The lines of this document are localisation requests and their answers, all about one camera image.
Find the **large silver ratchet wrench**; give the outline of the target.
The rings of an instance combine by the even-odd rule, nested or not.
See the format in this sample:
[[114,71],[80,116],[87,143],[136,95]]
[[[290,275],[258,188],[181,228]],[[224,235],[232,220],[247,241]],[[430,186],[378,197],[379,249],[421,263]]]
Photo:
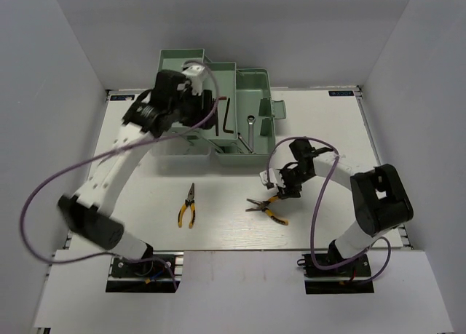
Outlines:
[[254,115],[250,114],[247,117],[248,121],[248,145],[250,147],[250,152],[253,153],[254,148],[254,127],[256,123],[256,118]]

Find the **yellow black pliers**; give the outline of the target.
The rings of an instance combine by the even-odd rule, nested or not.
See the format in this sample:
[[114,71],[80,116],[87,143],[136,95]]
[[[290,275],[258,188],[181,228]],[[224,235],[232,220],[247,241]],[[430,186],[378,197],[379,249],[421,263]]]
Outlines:
[[247,198],[247,201],[250,202],[251,204],[254,204],[254,207],[248,208],[245,211],[246,212],[254,212],[254,211],[260,211],[265,213],[271,220],[273,220],[275,223],[280,224],[281,226],[287,226],[288,225],[288,220],[282,219],[277,217],[271,210],[270,210],[270,204],[276,201],[279,201],[280,197],[278,195],[274,195],[267,200],[263,201],[258,201],[255,199],[249,199]]
[[181,228],[183,225],[183,216],[187,210],[191,211],[189,228],[193,228],[194,226],[194,222],[196,220],[196,207],[195,207],[194,195],[195,195],[195,183],[192,183],[190,186],[189,192],[186,196],[186,199],[178,212],[178,227],[179,228]]

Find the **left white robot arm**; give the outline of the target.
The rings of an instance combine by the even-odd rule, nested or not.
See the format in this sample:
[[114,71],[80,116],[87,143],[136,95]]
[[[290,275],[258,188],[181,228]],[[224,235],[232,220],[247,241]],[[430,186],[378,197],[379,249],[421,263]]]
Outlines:
[[219,91],[203,87],[212,71],[203,63],[186,62],[181,72],[161,70],[155,85],[143,91],[124,116],[114,144],[89,179],[71,196],[63,195],[58,207],[70,230],[105,253],[129,261],[139,275],[154,266],[153,248],[133,236],[112,218],[115,205],[130,176],[155,141],[170,139],[175,123],[190,130],[214,115]]

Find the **green toolbox with clear lid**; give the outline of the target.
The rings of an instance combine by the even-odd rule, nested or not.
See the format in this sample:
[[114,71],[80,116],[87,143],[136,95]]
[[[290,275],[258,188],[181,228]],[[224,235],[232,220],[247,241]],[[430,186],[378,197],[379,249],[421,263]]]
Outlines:
[[[183,137],[154,145],[151,154],[166,162],[201,160],[215,154],[224,166],[255,167],[266,164],[275,146],[275,122],[286,118],[284,100],[273,100],[269,74],[263,68],[238,68],[234,62],[213,62],[204,49],[163,49],[159,69],[180,71],[187,60],[201,60],[213,72],[221,97],[209,130],[198,129]],[[234,103],[234,135],[222,132],[225,99]],[[254,115],[254,152],[248,145],[248,115]],[[215,134],[218,123],[219,136]]]

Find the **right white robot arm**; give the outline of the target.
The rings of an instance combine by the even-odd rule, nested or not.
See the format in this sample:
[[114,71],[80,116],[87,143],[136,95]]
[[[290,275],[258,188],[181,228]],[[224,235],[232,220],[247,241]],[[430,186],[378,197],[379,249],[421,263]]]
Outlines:
[[[324,179],[317,196],[310,226],[312,264],[322,271],[347,274],[355,261],[388,231],[410,221],[414,209],[391,164],[378,167],[347,161],[335,146],[323,142],[322,148],[312,146],[310,137],[289,137],[289,148],[296,163],[292,169],[267,167],[262,178],[267,188],[277,187],[280,198],[298,198],[303,183],[320,176]],[[355,222],[328,246],[328,264],[318,263],[315,254],[315,225],[323,195],[329,182],[347,188],[352,194]]]

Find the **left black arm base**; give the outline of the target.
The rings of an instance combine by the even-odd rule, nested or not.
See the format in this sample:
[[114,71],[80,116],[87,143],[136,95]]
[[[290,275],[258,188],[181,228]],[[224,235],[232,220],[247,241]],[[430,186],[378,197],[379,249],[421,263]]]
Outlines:
[[181,254],[176,253],[156,253],[156,260],[142,263],[130,263],[124,258],[113,258],[108,272],[109,281],[143,281],[146,279],[167,279],[172,277],[166,266],[170,267],[175,275],[175,268],[180,263],[178,259]]

